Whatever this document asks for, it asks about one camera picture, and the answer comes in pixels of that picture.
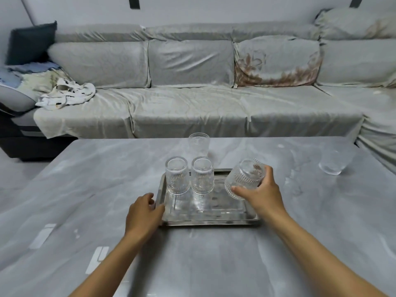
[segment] drinking glass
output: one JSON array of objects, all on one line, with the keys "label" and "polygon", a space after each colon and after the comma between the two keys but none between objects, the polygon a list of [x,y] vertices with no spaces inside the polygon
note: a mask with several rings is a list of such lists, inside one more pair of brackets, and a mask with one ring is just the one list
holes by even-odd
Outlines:
[{"label": "drinking glass", "polygon": [[356,154],[356,147],[346,139],[322,143],[319,168],[327,174],[339,175]]},{"label": "drinking glass", "polygon": [[210,137],[204,133],[193,133],[189,136],[190,151],[194,157],[207,156]]},{"label": "drinking glass", "polygon": [[190,189],[189,165],[185,158],[181,156],[171,157],[166,161],[165,168],[166,187],[170,193],[180,195]]},{"label": "drinking glass", "polygon": [[247,189],[254,189],[260,184],[260,181],[265,176],[264,164],[257,159],[246,158],[236,165],[224,181],[225,190],[227,193],[237,200],[243,198],[235,195],[231,191],[232,186],[243,186]]},{"label": "drinking glass", "polygon": [[215,170],[211,161],[204,156],[193,159],[191,164],[191,187],[194,193],[210,193],[215,186]]}]

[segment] white wall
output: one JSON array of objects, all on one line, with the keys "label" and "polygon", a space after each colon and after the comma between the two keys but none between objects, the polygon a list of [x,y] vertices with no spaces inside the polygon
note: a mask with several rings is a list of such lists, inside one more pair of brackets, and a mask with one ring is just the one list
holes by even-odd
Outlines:
[{"label": "white wall", "polygon": [[396,0],[362,0],[359,8],[375,11],[396,11]]},{"label": "white wall", "polygon": [[35,24],[134,23],[156,26],[189,22],[294,20],[312,22],[322,8],[348,7],[351,0],[25,0]]},{"label": "white wall", "polygon": [[0,65],[3,65],[9,32],[14,28],[32,26],[32,23],[21,0],[0,0],[0,4]]}]

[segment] stainless steel tray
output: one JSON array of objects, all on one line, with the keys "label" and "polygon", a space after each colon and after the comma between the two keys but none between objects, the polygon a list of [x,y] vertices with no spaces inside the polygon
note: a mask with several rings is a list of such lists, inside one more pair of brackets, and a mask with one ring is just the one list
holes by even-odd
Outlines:
[{"label": "stainless steel tray", "polygon": [[165,204],[162,226],[256,226],[260,218],[245,200],[228,195],[224,180],[231,169],[215,169],[215,188],[206,195],[197,195],[189,189],[185,194],[173,195],[166,189],[162,176],[157,203]]}]

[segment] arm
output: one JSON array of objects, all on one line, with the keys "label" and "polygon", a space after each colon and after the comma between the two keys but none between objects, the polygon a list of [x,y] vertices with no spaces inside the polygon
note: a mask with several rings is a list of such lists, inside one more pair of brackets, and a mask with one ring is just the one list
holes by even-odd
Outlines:
[{"label": "arm", "polygon": [[165,206],[152,210],[153,194],[139,197],[130,206],[125,235],[85,281],[69,297],[112,297],[136,254],[161,222]]},{"label": "arm", "polygon": [[271,167],[266,166],[265,179],[257,189],[233,187],[232,190],[245,198],[257,214],[275,230],[321,296],[386,297],[344,265],[289,216]]}]

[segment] forearm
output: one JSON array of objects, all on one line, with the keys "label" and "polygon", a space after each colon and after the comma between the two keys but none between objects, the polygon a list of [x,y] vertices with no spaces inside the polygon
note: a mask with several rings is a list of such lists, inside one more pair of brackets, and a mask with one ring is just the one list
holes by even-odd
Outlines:
[{"label": "forearm", "polygon": [[69,297],[112,297],[139,252],[143,238],[134,233],[123,237],[114,250]]},{"label": "forearm", "polygon": [[290,217],[274,221],[274,229],[294,254],[321,296],[383,297]]}]

